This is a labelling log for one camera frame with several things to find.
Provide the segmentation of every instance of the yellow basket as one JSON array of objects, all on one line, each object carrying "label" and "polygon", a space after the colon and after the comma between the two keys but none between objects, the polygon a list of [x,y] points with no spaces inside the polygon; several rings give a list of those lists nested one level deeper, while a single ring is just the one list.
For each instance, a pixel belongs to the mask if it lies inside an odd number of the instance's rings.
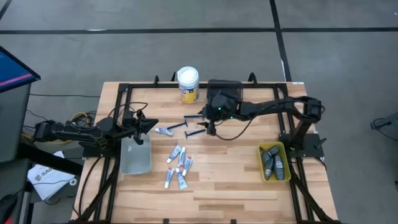
[{"label": "yellow basket", "polygon": [[[263,147],[264,149],[269,149],[272,146],[279,146],[279,148],[280,148],[280,151],[278,152],[277,155],[280,156],[280,158],[282,159],[282,162],[284,163],[285,179],[283,179],[283,180],[276,179],[274,171],[272,172],[272,175],[269,177],[268,180],[266,180],[266,178],[264,177],[264,165],[263,165],[263,162],[262,162],[262,159],[261,159],[260,147]],[[258,162],[259,162],[259,165],[260,165],[261,179],[265,183],[269,183],[269,182],[286,182],[286,181],[290,180],[291,175],[290,175],[290,171],[289,171],[289,165],[287,163],[285,146],[284,146],[283,143],[281,143],[281,142],[265,142],[265,143],[261,143],[259,145],[259,147],[257,148],[257,159],[258,159]]]}]

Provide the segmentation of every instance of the concrete floor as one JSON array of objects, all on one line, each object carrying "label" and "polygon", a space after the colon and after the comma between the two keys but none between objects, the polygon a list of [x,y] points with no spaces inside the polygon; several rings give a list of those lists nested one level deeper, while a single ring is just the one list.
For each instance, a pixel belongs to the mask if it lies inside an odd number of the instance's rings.
[{"label": "concrete floor", "polygon": [[[6,0],[0,0],[0,7]],[[278,0],[282,27],[398,27],[398,2]],[[1,29],[273,27],[268,1],[13,0]],[[398,111],[398,33],[283,34],[292,79],[326,106],[318,132],[338,216],[346,223],[398,220],[397,143],[369,122]],[[201,80],[283,81],[275,34],[0,35],[0,44],[42,76],[32,93],[99,95],[105,81],[170,80],[184,65]],[[32,96],[28,108],[65,121],[95,98]],[[25,123],[40,119],[27,115]],[[56,151],[54,146],[40,146]],[[37,203],[33,223],[67,222],[72,198]]]}]

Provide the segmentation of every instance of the white tube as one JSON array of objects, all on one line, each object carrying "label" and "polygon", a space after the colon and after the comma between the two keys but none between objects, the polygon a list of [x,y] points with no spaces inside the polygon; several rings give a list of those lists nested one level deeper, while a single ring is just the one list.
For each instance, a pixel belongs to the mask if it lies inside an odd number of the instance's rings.
[{"label": "white tube", "polygon": [[164,183],[165,189],[167,189],[169,187],[170,181],[172,180],[173,173],[174,173],[174,168],[169,167],[167,169],[166,183]]},{"label": "white tube", "polygon": [[185,147],[182,147],[182,150],[180,153],[180,159],[178,160],[178,166],[184,167],[184,161],[185,161]]},{"label": "white tube", "polygon": [[155,131],[159,134],[165,134],[168,136],[173,136],[174,132],[168,130],[167,128],[155,128]]},{"label": "white tube", "polygon": [[173,159],[176,158],[176,156],[181,152],[181,150],[182,148],[179,145],[177,145],[175,149],[172,151],[172,153],[169,155],[169,158],[167,159],[166,162],[170,163],[171,161],[173,161]]},{"label": "white tube", "polygon": [[186,189],[188,187],[188,185],[187,185],[186,181],[184,180],[184,177],[182,176],[180,169],[175,168],[175,171],[177,172],[177,179],[180,184],[180,190]]},{"label": "white tube", "polygon": [[185,176],[191,168],[191,165],[193,163],[193,158],[191,156],[188,156],[187,159],[185,160],[185,165],[184,165],[184,170],[182,171],[182,175]]}]

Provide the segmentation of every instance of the wooden table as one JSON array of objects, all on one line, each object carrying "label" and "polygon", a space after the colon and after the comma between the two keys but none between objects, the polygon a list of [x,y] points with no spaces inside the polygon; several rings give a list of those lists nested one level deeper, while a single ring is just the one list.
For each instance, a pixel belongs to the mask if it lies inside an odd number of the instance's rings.
[{"label": "wooden table", "polygon": [[[106,117],[114,108],[119,83],[104,83],[99,100],[96,121]],[[306,95],[302,83],[287,83],[289,96]],[[274,100],[271,89],[244,89],[244,100],[261,102]],[[183,122],[183,115],[197,114],[206,102],[206,90],[200,90],[200,97],[194,104],[182,103],[178,89],[136,88],[131,101],[148,102],[144,110],[147,118],[158,118],[156,128],[166,128]],[[142,105],[132,105],[134,109]],[[259,164],[255,151],[260,142],[276,141],[280,133],[276,114],[254,119],[246,132],[234,141],[222,141],[203,134],[185,139],[184,131],[202,129],[195,127],[194,120],[188,120],[189,127],[175,129],[174,136],[150,131],[152,141],[152,172],[144,175],[122,175],[119,173],[113,206],[112,223],[162,223],[169,218],[171,223],[295,223],[292,196],[289,183],[265,184],[260,178]],[[225,121],[217,127],[217,133],[230,138],[240,133],[247,122]],[[168,164],[166,159],[175,145],[187,148],[187,155],[195,162],[186,176],[188,188],[180,190],[174,174],[169,189],[164,189]],[[81,180],[96,159],[87,159]],[[103,170],[101,159],[91,173],[83,196],[86,208],[96,193]],[[176,166],[178,159],[171,163]],[[325,168],[315,159],[304,159],[308,188],[319,206],[330,217],[337,219]],[[82,182],[78,189],[75,208]],[[305,205],[298,191],[303,219]],[[103,200],[101,218],[105,217],[108,193]]]}]

